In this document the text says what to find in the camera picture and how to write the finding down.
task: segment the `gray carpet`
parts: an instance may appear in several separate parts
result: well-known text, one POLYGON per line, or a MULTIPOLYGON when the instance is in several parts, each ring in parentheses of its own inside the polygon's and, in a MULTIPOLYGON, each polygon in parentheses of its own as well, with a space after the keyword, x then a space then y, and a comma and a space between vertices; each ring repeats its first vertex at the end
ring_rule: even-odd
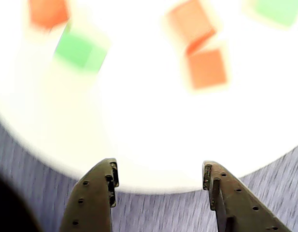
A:
MULTIPOLYGON (((0 173, 27 201, 44 231, 58 231, 76 180, 39 162, 1 124, 0 173)), ((242 180, 289 229, 298 232, 298 147, 242 180)), ((202 190, 172 195, 117 193, 113 231, 216 232, 207 194, 202 190)))

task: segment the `cube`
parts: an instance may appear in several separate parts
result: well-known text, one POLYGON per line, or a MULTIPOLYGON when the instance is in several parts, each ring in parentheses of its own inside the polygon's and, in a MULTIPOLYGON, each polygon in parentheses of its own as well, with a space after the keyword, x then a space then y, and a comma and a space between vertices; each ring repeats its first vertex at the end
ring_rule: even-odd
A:
POLYGON ((298 0, 255 0, 255 11, 284 26, 291 26, 298 16, 298 0))
POLYGON ((187 54, 187 63, 194 89, 202 89, 227 82, 220 49, 187 54))
POLYGON ((91 41, 71 32, 64 32, 55 52, 74 67, 90 72, 98 72, 107 51, 91 41))
POLYGON ((187 45, 215 34, 210 20, 198 0, 189 0, 169 12, 170 24, 187 45))
POLYGON ((65 0, 29 0, 28 3, 32 24, 43 29, 51 30, 69 18, 65 0))

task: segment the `white surface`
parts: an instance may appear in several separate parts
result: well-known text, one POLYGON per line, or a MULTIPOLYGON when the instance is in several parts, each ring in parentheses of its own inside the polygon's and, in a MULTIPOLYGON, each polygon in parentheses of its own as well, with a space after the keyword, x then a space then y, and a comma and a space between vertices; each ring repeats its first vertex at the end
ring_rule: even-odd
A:
POLYGON ((113 42, 97 77, 51 62, 59 36, 27 39, 24 1, 0 1, 1 120, 72 177, 115 157, 123 191, 200 189, 207 159, 237 176, 269 164, 298 145, 298 22, 278 30, 245 15, 241 1, 211 2, 232 79, 193 93, 159 21, 175 1, 79 1, 113 42))

